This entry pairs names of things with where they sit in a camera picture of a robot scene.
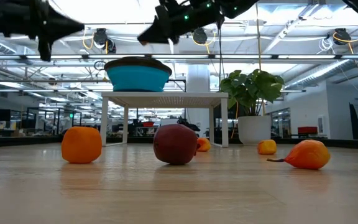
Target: desk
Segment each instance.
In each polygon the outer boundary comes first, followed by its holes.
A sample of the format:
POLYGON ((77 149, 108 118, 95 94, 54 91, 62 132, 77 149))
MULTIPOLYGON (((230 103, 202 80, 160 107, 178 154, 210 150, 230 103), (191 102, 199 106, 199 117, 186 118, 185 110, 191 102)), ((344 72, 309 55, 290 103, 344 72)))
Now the desk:
MULTIPOLYGON (((128 140, 128 113, 129 108, 208 108, 209 128, 214 127, 214 107, 222 104, 222 145, 229 147, 229 136, 227 128, 227 93, 184 93, 184 92, 104 92, 102 93, 102 120, 101 137, 103 146, 106 145, 108 107, 109 101, 124 107, 124 133, 122 143, 128 140)), ((209 140, 213 144, 214 134, 209 134, 209 140)))

